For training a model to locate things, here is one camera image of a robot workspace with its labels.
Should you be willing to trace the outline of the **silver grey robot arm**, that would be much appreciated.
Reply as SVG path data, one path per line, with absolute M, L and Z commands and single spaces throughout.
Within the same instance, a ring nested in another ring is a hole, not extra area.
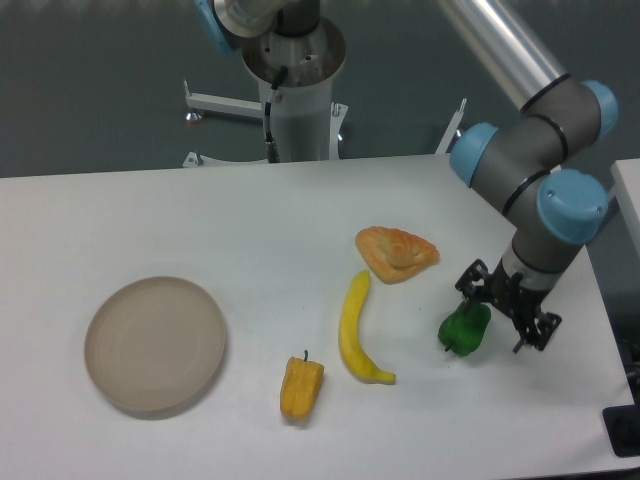
M 258 82 L 268 161 L 336 157 L 339 107 L 331 87 L 346 46 L 319 3 L 199 1 L 195 9 L 211 42 L 240 50 Z M 607 86 L 574 80 L 506 3 L 444 1 L 441 9 L 522 117 L 506 129 L 474 125 L 448 147 L 451 169 L 516 231 L 494 269 L 476 261 L 462 274 L 462 303 L 438 337 L 468 355 L 498 310 L 521 345 L 543 349 L 561 319 L 542 302 L 608 208 L 602 185 L 565 162 L 612 130 L 618 103 Z

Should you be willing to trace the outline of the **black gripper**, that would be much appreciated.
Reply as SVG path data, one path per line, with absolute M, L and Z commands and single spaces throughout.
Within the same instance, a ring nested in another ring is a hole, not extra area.
M 561 317 L 542 310 L 544 290 L 527 288 L 522 282 L 523 276 L 519 272 L 509 276 L 502 262 L 491 273 L 481 259 L 476 259 L 455 284 L 462 295 L 456 312 L 490 315 L 492 304 L 512 320 L 520 336 L 513 352 L 519 352 L 525 345 L 543 351 L 561 324 Z

